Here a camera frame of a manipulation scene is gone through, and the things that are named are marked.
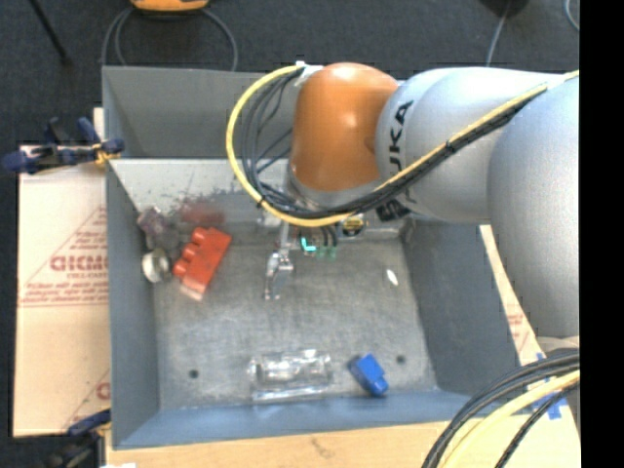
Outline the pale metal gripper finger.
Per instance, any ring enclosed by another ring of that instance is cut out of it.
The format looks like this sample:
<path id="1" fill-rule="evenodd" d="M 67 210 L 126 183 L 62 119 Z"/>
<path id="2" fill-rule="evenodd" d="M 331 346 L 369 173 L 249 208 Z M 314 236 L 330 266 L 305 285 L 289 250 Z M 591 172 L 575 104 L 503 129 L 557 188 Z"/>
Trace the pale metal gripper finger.
<path id="1" fill-rule="evenodd" d="M 264 279 L 264 299 L 270 300 L 276 297 L 276 278 L 279 273 L 280 254 L 273 252 L 268 256 Z"/>
<path id="2" fill-rule="evenodd" d="M 294 272 L 293 263 L 287 259 L 283 258 L 279 261 L 278 266 L 275 270 L 275 296 L 280 297 L 281 291 L 284 286 L 288 283 L 292 273 Z"/>

